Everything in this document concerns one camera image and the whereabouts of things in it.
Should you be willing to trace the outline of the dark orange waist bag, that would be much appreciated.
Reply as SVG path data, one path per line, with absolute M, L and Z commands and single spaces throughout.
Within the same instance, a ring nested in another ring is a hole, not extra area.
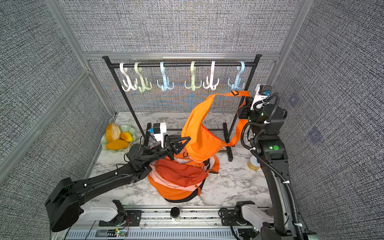
M 183 165 L 178 162 L 162 159 L 155 163 L 157 174 L 176 186 L 194 186 L 205 180 L 209 175 L 200 168 Z

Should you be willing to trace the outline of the round bread bun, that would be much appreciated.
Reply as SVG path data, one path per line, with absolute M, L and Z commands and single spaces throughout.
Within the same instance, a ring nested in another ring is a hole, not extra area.
M 107 143 L 120 139 L 121 133 L 121 129 L 118 125 L 116 125 L 115 123 L 109 124 L 106 128 L 105 133 Z

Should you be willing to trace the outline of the blue hook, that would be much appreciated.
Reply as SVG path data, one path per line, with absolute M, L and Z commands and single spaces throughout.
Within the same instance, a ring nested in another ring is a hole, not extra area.
M 244 61 L 239 61 L 241 64 L 240 66 L 237 66 L 237 76 L 235 78 L 235 82 L 233 84 L 230 83 L 230 79 L 228 79 L 228 85 L 231 88 L 231 90 L 236 90 L 236 91 L 241 91 L 245 88 L 245 83 L 243 83 L 243 86 L 241 86 L 241 75 L 245 71 L 245 62 Z
M 173 90 L 173 89 L 174 89 L 174 83 L 172 83 L 172 85 L 170 86 L 170 80 L 169 80 L 169 78 L 166 76 L 164 62 L 160 62 L 160 69 L 161 69 L 161 74 L 162 74 L 163 84 L 160 85 L 160 84 L 159 84 L 159 81 L 157 81 L 157 85 L 158 85 L 158 87 L 159 87 L 163 92 L 166 92 L 167 90 Z

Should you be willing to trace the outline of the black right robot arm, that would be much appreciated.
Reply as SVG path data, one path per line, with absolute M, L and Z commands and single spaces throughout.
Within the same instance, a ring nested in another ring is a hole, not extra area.
M 240 221 L 252 224 L 263 240 L 317 240 L 300 214 L 291 177 L 286 147 L 279 137 L 287 111 L 279 107 L 280 96 L 275 93 L 253 102 L 245 97 L 237 115 L 246 122 L 241 143 L 260 164 L 267 180 L 272 200 L 273 220 L 257 216 L 250 205 L 243 205 Z

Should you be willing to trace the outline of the green hook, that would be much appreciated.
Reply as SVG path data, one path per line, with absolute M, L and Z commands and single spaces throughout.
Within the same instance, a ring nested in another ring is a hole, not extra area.
M 142 68 L 139 67 L 139 62 L 136 62 L 134 64 L 134 70 L 135 70 L 135 73 L 139 76 L 140 83 L 141 83 L 141 86 L 138 87 L 139 91 L 141 93 L 144 93 L 146 90 L 151 90 L 153 88 L 152 83 L 148 82 L 148 79 L 143 77 Z
M 200 82 L 199 86 L 196 85 L 196 66 L 195 66 L 195 63 L 196 63 L 195 61 L 192 61 L 191 62 L 191 66 L 190 66 L 191 85 L 187 86 L 187 82 L 186 81 L 185 81 L 185 84 L 184 84 L 186 89 L 192 90 L 193 92 L 196 89 L 199 89 L 202 86 L 202 82 Z

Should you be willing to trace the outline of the black metal clothes rack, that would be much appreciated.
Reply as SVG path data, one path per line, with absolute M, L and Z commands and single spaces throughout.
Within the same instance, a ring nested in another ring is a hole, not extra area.
M 124 104 L 127 106 L 129 112 L 134 118 L 134 122 L 138 127 L 141 135 L 144 136 L 144 144 L 148 145 L 149 136 L 148 130 L 143 128 L 136 112 L 164 112 L 164 113 L 189 113 L 192 109 L 199 104 L 201 101 L 207 97 L 212 90 L 204 89 L 202 78 L 202 70 L 207 70 L 211 67 L 211 62 L 215 61 L 215 67 L 219 70 L 224 68 L 229 68 L 230 70 L 237 70 L 237 66 L 241 64 L 239 61 L 245 62 L 245 71 L 241 75 L 241 84 L 245 83 L 244 90 L 247 91 L 251 85 L 256 69 L 259 65 L 260 60 L 262 59 L 262 54 L 255 54 L 252 61 L 241 60 L 218 60 L 218 59 L 208 59 L 208 60 L 197 60 L 197 59 L 186 59 L 186 60 L 150 60 L 150 61 L 136 61 L 139 62 L 139 67 L 142 68 L 142 75 L 144 78 L 148 79 L 148 82 L 152 83 L 152 89 L 146 90 L 144 93 L 141 93 L 139 89 L 136 91 L 124 92 L 122 89 L 123 79 L 125 76 L 121 73 L 119 68 L 119 62 L 113 62 L 109 56 L 103 56 L 108 70 L 110 71 L 114 84 L 118 89 L 118 95 L 123 98 Z M 194 92 L 192 90 L 186 89 L 184 84 L 187 82 L 187 86 L 191 85 L 191 74 L 190 66 L 191 62 L 195 61 L 196 66 L 196 85 L 199 86 L 202 82 L 202 86 L 199 89 L 196 89 Z M 137 87 L 141 86 L 139 76 L 135 73 L 134 64 L 136 63 L 125 63 L 124 67 L 128 68 L 128 75 L 134 83 L 137 80 Z M 170 80 L 170 86 L 174 83 L 173 90 L 167 90 L 163 92 L 157 85 L 163 84 L 160 62 L 164 62 L 166 76 Z M 231 92 L 231 88 L 228 85 L 229 77 L 219 78 L 220 83 L 217 86 L 219 88 L 218 93 L 228 93 Z

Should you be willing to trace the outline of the white hook far left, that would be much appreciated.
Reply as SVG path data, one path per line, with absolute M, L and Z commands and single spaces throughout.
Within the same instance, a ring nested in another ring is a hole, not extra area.
M 124 92 L 136 91 L 138 89 L 138 87 L 137 87 L 138 82 L 137 82 L 137 80 L 135 80 L 134 83 L 132 83 L 132 81 L 128 75 L 128 68 L 125 68 L 124 64 L 125 63 L 119 64 L 120 71 L 125 76 L 125 78 L 123 79 L 122 89 Z

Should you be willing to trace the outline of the black round knob on rail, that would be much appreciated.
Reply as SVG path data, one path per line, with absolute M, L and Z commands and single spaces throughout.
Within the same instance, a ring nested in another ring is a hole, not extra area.
M 180 219 L 181 219 L 181 211 L 178 207 L 173 207 L 171 210 L 170 210 L 170 217 L 179 222 Z

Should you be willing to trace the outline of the yellow tin can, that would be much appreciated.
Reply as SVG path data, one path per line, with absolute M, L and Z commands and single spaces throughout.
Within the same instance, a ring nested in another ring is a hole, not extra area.
M 255 156 L 250 157 L 250 159 L 248 161 L 248 168 L 252 171 L 255 171 L 255 172 L 257 172 L 261 168 L 261 165 Z

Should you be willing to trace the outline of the white hook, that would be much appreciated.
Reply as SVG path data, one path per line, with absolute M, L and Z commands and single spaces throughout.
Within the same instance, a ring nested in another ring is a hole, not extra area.
M 136 91 L 138 89 L 138 87 L 137 87 L 138 82 L 137 82 L 137 80 L 135 80 L 134 83 L 132 83 L 132 81 L 128 75 L 128 68 L 125 68 L 124 64 L 125 63 L 119 64 L 120 71 L 125 76 L 125 78 L 123 79 L 122 89 L 124 92 Z
M 215 65 L 216 65 L 216 62 L 212 61 L 211 62 L 210 76 L 206 78 L 205 82 L 203 82 L 203 88 L 206 89 L 206 90 L 210 89 L 212 91 L 215 91 L 217 86 L 220 83 L 220 79 L 217 79 L 217 82 L 214 83 Z

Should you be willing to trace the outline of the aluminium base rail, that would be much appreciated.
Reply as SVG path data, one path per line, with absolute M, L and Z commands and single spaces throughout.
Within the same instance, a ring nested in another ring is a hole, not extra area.
M 179 222 L 170 210 L 181 211 Z M 268 220 L 267 208 L 252 205 L 259 217 Z M 258 230 L 240 221 L 236 207 L 207 206 L 127 206 L 126 220 L 113 225 L 96 220 L 83 220 L 66 230 L 52 234 L 53 240 L 262 240 Z

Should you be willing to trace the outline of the bright orange waist bag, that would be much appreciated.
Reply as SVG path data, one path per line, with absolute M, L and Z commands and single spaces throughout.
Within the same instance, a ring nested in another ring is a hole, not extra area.
M 202 103 L 198 104 L 191 112 L 186 124 L 182 129 L 182 137 L 190 137 L 191 140 L 187 143 L 185 150 L 189 157 L 197 162 L 202 163 L 213 157 L 222 148 L 234 147 L 241 139 L 241 133 L 247 119 L 239 119 L 236 132 L 229 143 L 221 140 L 212 134 L 204 125 L 203 120 L 210 111 L 214 99 L 219 94 L 208 96 Z

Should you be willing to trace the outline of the yellow mango piece small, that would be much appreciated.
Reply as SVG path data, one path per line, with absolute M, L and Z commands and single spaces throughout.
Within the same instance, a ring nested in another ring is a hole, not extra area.
M 121 133 L 121 139 L 128 142 L 128 143 L 131 143 L 134 141 L 133 136 L 131 135 L 130 132 Z

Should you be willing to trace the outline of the blue hook middle left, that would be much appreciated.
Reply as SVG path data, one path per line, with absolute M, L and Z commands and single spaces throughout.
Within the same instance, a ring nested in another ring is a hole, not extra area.
M 167 90 L 173 90 L 173 89 L 174 89 L 174 83 L 172 83 L 172 85 L 170 86 L 170 80 L 169 80 L 169 78 L 166 76 L 164 62 L 160 62 L 160 69 L 161 69 L 161 74 L 162 74 L 163 84 L 160 85 L 160 84 L 159 84 L 159 81 L 157 81 L 157 85 L 158 85 L 158 87 L 159 87 L 163 92 L 166 92 Z

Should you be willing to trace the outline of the green glass fruit plate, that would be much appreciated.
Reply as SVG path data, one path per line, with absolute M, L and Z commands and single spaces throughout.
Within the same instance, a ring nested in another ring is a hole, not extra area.
M 117 125 L 111 123 L 101 139 L 103 150 L 116 153 L 118 151 L 128 151 L 137 140 L 136 130 L 129 125 Z

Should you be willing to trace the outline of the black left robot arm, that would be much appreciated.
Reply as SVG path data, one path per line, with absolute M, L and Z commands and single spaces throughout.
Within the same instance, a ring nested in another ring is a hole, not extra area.
M 93 178 L 72 181 L 62 179 L 45 202 L 50 230 L 54 233 L 71 227 L 85 213 L 82 206 L 91 199 L 123 185 L 146 178 L 151 163 L 169 157 L 174 160 L 191 140 L 190 137 L 165 136 L 165 143 L 154 147 L 133 144 L 122 167 Z

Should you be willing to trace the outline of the blue hook far right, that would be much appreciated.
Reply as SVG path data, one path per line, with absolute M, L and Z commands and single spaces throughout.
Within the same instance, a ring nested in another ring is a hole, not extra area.
M 233 84 L 230 83 L 230 79 L 228 79 L 228 85 L 231 88 L 231 90 L 236 90 L 236 91 L 241 91 L 245 88 L 245 83 L 243 83 L 243 86 L 241 86 L 241 75 L 245 71 L 245 62 L 244 61 L 239 61 L 241 64 L 240 66 L 237 66 L 237 76 L 235 78 L 235 82 Z

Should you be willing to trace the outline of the green hook middle right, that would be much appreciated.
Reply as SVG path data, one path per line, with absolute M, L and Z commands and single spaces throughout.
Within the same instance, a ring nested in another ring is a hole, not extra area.
M 195 66 L 195 63 L 196 63 L 195 61 L 192 61 L 191 62 L 191 66 L 190 66 L 191 85 L 187 86 L 187 82 L 186 81 L 185 81 L 185 84 L 184 84 L 186 89 L 192 90 L 193 92 L 196 89 L 199 89 L 202 86 L 202 82 L 200 82 L 199 86 L 196 85 L 196 66 Z

